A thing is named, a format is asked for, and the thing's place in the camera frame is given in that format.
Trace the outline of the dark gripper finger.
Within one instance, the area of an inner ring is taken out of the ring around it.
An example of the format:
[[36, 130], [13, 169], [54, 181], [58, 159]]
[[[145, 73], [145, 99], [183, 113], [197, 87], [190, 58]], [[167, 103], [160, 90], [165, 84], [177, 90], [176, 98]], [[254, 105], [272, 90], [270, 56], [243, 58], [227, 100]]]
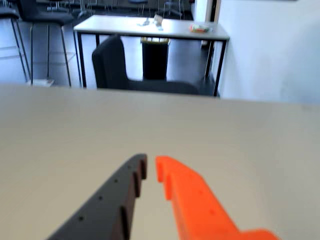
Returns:
[[51, 240], [128, 240], [148, 157], [129, 158], [50, 237]]

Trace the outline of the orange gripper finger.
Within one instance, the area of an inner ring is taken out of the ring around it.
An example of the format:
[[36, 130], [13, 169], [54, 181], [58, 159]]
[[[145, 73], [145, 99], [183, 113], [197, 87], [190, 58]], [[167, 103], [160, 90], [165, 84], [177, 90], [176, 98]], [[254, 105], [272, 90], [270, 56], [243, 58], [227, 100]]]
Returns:
[[267, 229], [239, 230], [204, 178], [192, 168], [170, 156], [157, 156], [155, 165], [181, 240], [278, 239]]

